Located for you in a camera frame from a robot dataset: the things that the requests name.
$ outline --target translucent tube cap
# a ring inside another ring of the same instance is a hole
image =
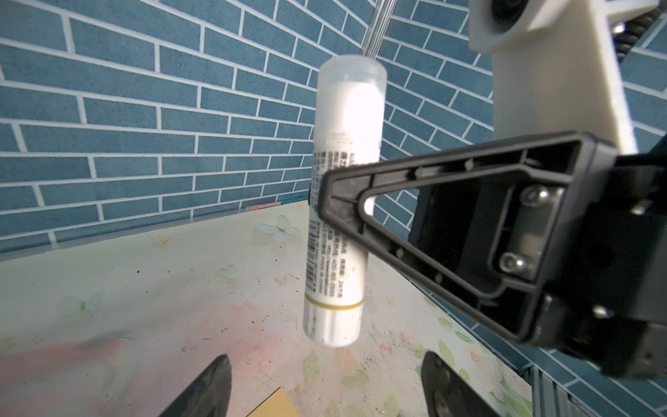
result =
[[[303,330],[314,342],[332,348],[342,348],[353,344],[359,338],[362,328],[362,310],[359,303],[352,308],[333,310],[314,304],[308,298],[303,300]]]

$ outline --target table surface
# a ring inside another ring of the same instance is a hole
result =
[[[532,415],[530,386],[374,256],[359,340],[308,339],[308,214],[293,203],[1,262],[0,414],[157,416],[227,354],[228,416],[280,386],[302,417],[425,416],[433,350],[499,415]],[[301,234],[255,227],[279,216]]]

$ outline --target blue brick wall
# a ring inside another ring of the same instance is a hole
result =
[[[0,0],[0,252],[307,197],[371,0]]]
[[[389,77],[381,158],[421,155],[493,140],[491,61],[468,47],[468,1],[399,0],[378,58]],[[667,22],[621,65],[640,151],[667,130]],[[407,238],[416,189],[383,195],[375,218]],[[604,378],[559,352],[513,346],[440,303],[514,369],[536,364],[602,417],[667,417],[667,381]]]

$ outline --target gold stripe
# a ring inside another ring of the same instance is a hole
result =
[[[317,307],[326,308],[328,310],[352,310],[354,308],[359,307],[360,305],[362,305],[364,303],[364,300],[362,299],[360,302],[358,302],[356,304],[352,304],[351,306],[333,306],[331,304],[324,304],[322,302],[315,301],[312,298],[310,298],[307,294],[305,295],[305,298],[308,301],[310,301],[312,304],[315,304]]]

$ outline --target white plastic tube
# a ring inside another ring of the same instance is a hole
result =
[[[368,252],[318,218],[319,181],[330,169],[380,159],[386,87],[384,67],[360,55],[332,58],[319,72],[303,330],[326,346],[359,337]]]

